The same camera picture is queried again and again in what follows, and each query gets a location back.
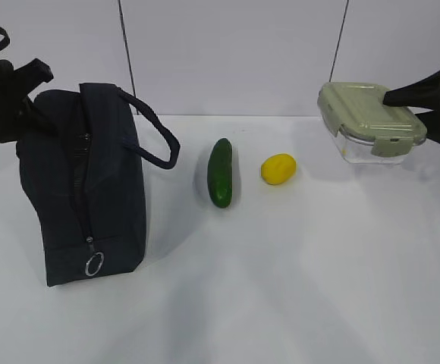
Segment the yellow lemon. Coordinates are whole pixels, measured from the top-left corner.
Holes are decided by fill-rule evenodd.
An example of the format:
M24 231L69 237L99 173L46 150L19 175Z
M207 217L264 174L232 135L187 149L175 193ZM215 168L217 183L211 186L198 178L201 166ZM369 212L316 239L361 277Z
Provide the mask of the yellow lemon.
M260 175L268 184L283 184L296 172L296 160L288 154L268 158L260 168Z

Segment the green cucumber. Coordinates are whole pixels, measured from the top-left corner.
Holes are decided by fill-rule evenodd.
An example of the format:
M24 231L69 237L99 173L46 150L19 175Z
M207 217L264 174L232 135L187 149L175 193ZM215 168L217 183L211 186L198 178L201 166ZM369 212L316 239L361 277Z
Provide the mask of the green cucumber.
M232 201L232 145L228 139L220 139L213 146L206 180L215 206L228 207Z

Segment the black bag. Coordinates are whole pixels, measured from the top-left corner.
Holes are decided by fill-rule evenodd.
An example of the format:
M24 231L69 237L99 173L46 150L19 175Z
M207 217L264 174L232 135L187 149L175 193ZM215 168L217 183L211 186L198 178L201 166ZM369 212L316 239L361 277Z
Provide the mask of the black bag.
M166 139L169 161L139 146L130 105ZM58 128L58 137L32 131L17 143L21 185L42 228L47 284L133 271L146 248L140 157L171 169L178 140L148 105L115 85L45 91L35 106Z

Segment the white wall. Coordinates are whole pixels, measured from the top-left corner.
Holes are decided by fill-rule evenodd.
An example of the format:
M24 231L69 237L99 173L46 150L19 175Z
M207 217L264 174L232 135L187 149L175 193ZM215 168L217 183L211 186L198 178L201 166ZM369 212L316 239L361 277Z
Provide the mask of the white wall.
M138 95L161 114L316 115L345 0L123 0Z
M333 80L398 88L440 70L440 0L350 0Z
M52 68L55 79L37 91L82 82L130 90L115 0L0 0L0 26L11 37L0 59L20 67L39 58Z

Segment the container lid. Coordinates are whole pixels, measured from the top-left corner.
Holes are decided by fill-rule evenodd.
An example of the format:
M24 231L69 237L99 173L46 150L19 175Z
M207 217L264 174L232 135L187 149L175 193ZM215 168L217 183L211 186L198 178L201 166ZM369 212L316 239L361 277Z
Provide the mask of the container lid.
M333 135L373 144L373 155L407 154L426 140L427 130L408 108L383 105L387 91L374 83L326 83L318 105Z

